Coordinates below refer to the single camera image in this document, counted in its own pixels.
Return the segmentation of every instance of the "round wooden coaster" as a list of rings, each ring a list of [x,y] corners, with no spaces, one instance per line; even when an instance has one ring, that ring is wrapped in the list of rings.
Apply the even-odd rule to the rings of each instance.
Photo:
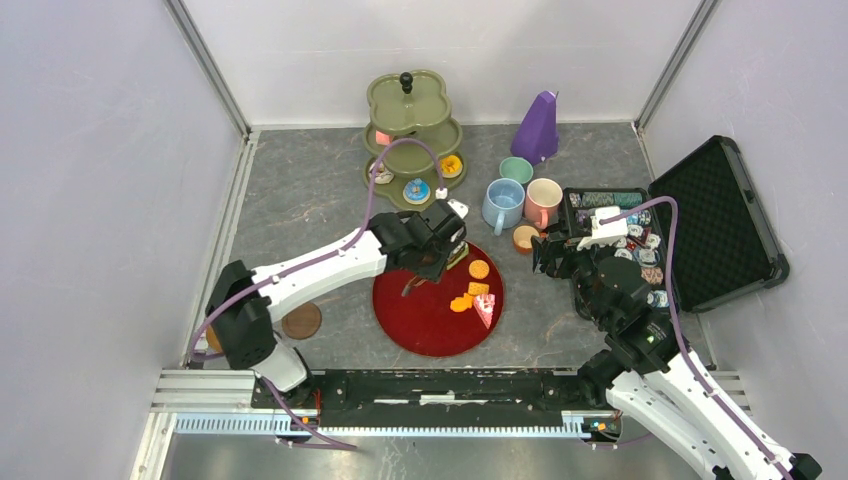
[[[283,317],[283,333],[295,340],[315,335],[321,327],[321,309],[314,303],[304,303]]]

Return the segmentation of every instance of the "three-tier stand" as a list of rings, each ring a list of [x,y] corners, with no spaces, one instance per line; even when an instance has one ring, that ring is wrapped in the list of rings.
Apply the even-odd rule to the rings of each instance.
[[[371,166],[385,145],[378,143],[378,135],[398,138],[415,138],[427,144],[443,159],[456,155],[462,169],[453,178],[445,178],[448,190],[456,188],[465,179],[468,165],[459,153],[462,128],[451,118],[451,101],[445,81],[436,72],[413,70],[401,74],[383,75],[368,86],[368,105],[371,107],[371,123],[365,127],[362,139],[371,157],[365,163],[362,178],[370,181]],[[391,182],[376,185],[375,193],[386,197],[402,210],[423,210],[435,201],[439,188],[436,166],[426,150],[415,144],[398,145],[386,155],[383,165],[394,174]],[[404,198],[406,184],[420,178],[430,187],[430,198],[414,205]]]

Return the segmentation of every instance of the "round red tray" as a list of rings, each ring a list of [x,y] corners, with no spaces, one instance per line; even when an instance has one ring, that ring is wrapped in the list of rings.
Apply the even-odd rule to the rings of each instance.
[[[397,270],[374,279],[374,313],[383,331],[410,352],[428,357],[458,355],[479,345],[500,320],[504,306],[504,286],[495,263],[477,246],[468,244],[469,253],[442,275],[439,283],[426,282],[406,297],[401,293],[413,274]],[[468,273],[474,260],[489,264],[489,275],[476,280]],[[474,307],[457,313],[451,300],[468,291],[469,282],[486,283],[495,295],[492,325],[486,328]]]

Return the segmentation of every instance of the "blue mug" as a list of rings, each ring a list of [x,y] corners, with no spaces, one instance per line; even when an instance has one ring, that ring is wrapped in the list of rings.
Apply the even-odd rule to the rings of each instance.
[[[489,184],[483,199],[483,220],[495,227],[495,235],[521,221],[524,187],[511,178],[499,178]]]

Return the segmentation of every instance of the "black knob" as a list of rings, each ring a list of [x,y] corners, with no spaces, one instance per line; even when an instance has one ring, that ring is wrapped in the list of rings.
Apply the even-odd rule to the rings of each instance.
[[[412,74],[409,72],[403,72],[400,74],[400,87],[403,89],[403,93],[412,93]]]

